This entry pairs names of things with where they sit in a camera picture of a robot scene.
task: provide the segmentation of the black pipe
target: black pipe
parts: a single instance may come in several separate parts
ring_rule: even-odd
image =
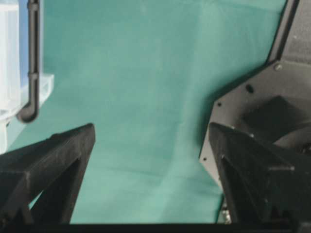
[[[29,0],[27,6],[29,14],[29,100],[17,115],[23,123],[34,121],[39,113],[40,0]]]

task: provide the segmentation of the screw hole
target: screw hole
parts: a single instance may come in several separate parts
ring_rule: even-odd
[[[249,94],[253,94],[255,92],[254,88],[250,84],[246,85],[245,89]]]

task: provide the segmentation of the translucent plastic box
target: translucent plastic box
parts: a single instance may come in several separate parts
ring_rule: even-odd
[[[28,102],[28,0],[0,0],[0,154],[26,126],[16,114]],[[43,2],[40,1],[41,71]],[[40,73],[40,105],[53,90],[54,76]]]

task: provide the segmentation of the curved pipe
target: curved pipe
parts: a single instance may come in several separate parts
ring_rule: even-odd
[[[39,0],[28,1],[29,14],[29,100],[17,118],[23,123],[33,122],[39,113],[40,73],[40,5]]]

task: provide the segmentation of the green cloth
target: green cloth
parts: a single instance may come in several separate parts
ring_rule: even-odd
[[[72,223],[213,222],[217,91],[267,59],[285,0],[47,0],[52,96],[12,149],[92,122]]]

